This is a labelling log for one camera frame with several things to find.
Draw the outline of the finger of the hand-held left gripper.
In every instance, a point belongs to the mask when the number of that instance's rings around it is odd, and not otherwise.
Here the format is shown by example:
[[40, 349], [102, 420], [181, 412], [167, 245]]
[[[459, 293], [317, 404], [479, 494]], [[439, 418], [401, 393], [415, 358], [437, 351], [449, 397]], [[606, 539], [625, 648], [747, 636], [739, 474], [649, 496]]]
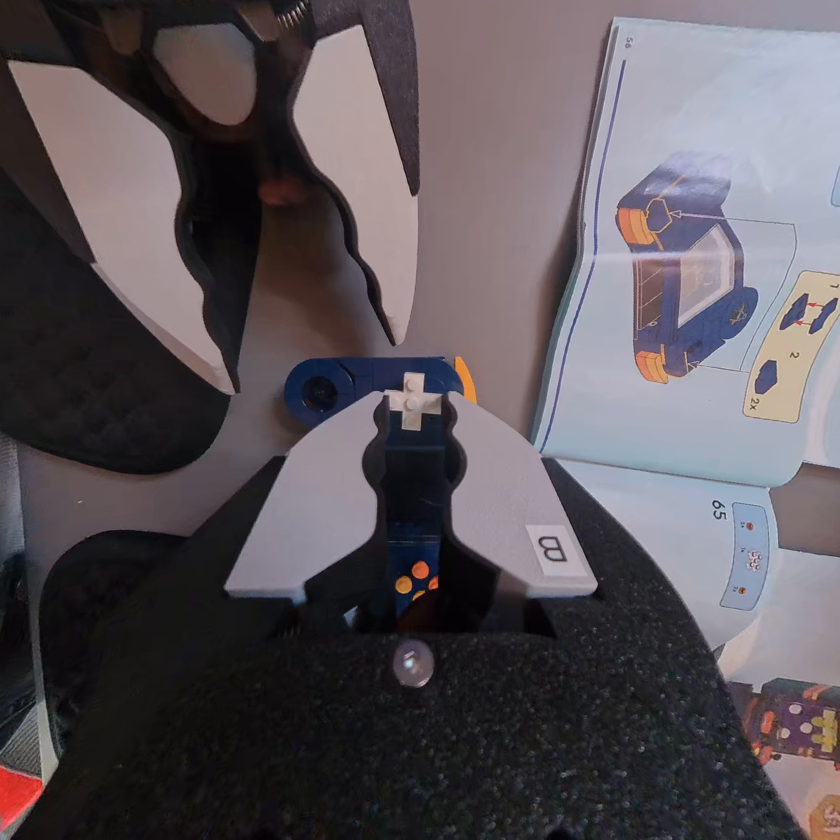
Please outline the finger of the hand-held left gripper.
[[313, 169], [349, 215], [348, 250], [372, 282], [389, 340], [399, 345], [417, 278], [417, 197], [360, 24], [316, 43], [291, 119]]
[[238, 361], [259, 210], [207, 151], [169, 136], [86, 71], [12, 59], [12, 93], [70, 206], [83, 260], [166, 350], [219, 392]]

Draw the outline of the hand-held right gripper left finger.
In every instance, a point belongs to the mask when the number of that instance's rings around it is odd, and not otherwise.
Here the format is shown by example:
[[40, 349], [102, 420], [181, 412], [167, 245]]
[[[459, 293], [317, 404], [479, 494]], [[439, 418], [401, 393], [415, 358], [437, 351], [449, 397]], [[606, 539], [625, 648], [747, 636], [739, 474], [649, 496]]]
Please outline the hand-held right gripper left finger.
[[225, 590], [302, 602], [305, 584], [375, 533], [377, 500], [363, 455], [375, 439], [372, 392], [310, 430], [289, 451]]

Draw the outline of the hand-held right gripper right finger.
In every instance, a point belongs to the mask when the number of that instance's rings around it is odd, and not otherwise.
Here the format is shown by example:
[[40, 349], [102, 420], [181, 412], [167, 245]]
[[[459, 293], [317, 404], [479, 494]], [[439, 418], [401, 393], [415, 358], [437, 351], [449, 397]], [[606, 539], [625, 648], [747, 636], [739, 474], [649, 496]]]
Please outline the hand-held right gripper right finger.
[[448, 394], [462, 458], [450, 501], [457, 544], [497, 573], [507, 600], [591, 595], [597, 581], [539, 452], [461, 394]]

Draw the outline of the white cross brick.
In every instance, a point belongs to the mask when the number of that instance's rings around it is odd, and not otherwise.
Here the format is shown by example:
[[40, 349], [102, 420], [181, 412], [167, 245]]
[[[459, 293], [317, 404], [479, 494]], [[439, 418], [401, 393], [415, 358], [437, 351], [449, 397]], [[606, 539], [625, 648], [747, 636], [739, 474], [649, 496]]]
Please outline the white cross brick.
[[443, 396], [425, 390], [425, 374], [407, 371], [403, 375], [401, 389], [384, 391], [392, 413], [401, 415], [401, 429], [405, 432], [421, 432], [425, 416], [439, 417], [442, 412]]

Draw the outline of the blue toy brick game console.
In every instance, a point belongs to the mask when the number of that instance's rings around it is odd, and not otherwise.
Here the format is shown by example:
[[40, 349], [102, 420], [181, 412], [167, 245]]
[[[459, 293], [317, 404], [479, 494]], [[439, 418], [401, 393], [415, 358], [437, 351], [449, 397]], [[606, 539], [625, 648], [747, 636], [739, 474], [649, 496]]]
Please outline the blue toy brick game console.
[[[372, 392], [401, 389], [407, 371], [425, 374], [427, 392], [458, 392], [477, 403], [476, 387], [460, 357], [342, 357], [300, 362], [283, 396], [291, 416], [313, 428]], [[438, 588], [444, 505], [449, 498], [444, 420], [425, 416], [421, 432], [401, 429], [392, 413], [385, 441], [385, 523], [388, 539], [387, 601], [396, 618]]]

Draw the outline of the person's left hand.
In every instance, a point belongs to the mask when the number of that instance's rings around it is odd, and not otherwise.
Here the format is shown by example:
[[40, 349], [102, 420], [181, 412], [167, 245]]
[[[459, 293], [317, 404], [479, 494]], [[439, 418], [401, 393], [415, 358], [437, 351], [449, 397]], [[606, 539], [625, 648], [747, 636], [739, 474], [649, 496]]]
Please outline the person's left hand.
[[266, 207], [298, 207], [308, 200], [309, 195], [309, 184], [295, 175], [270, 177], [258, 184], [259, 200]]

